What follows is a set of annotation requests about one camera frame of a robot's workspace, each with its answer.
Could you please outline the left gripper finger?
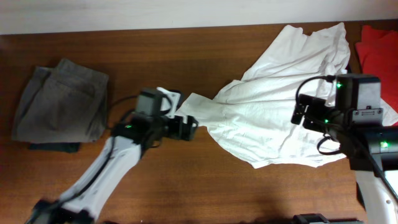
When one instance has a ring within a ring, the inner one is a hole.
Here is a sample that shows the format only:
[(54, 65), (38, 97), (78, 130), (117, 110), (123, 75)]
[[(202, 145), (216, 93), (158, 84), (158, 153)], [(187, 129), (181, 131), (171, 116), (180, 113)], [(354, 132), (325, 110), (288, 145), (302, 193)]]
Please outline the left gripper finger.
[(171, 90), (169, 98), (172, 100), (173, 106), (179, 109), (183, 103), (183, 93), (179, 90)]
[(191, 141), (196, 133), (196, 130), (198, 128), (198, 121), (193, 117), (193, 116), (187, 116), (187, 141)]

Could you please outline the white polo shirt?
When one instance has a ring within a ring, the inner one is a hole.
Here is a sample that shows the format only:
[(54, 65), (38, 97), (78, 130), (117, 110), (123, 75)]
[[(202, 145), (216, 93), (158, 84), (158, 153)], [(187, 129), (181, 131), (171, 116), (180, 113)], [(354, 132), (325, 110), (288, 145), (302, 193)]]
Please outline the white polo shirt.
[(317, 96), (333, 106), (335, 87), (322, 75), (345, 72), (350, 58), (344, 24), (305, 35), (285, 26), (240, 80), (213, 99), (191, 94), (178, 109), (193, 116), (226, 151), (254, 168), (270, 164), (319, 167), (343, 158), (338, 143), (294, 125), (296, 93)]

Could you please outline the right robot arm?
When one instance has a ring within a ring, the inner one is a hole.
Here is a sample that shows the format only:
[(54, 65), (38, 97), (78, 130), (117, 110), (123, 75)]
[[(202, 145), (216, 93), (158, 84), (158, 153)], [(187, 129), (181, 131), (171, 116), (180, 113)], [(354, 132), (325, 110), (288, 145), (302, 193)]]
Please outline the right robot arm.
[(369, 223), (397, 223), (397, 127), (382, 123), (380, 79), (349, 73), (322, 80), (336, 88), (334, 106), (296, 92), (291, 122), (339, 143), (331, 154), (348, 158)]

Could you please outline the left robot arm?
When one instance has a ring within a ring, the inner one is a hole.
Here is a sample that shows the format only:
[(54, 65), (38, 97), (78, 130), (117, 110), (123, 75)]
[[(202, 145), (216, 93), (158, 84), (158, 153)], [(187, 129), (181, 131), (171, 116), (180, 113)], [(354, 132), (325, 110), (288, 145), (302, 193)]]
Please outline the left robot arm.
[(94, 223), (116, 186), (148, 149), (164, 138), (191, 141), (198, 121), (178, 116), (183, 95), (161, 87), (143, 89), (135, 108), (111, 128), (104, 148), (86, 172), (54, 202), (39, 200), (28, 224)]

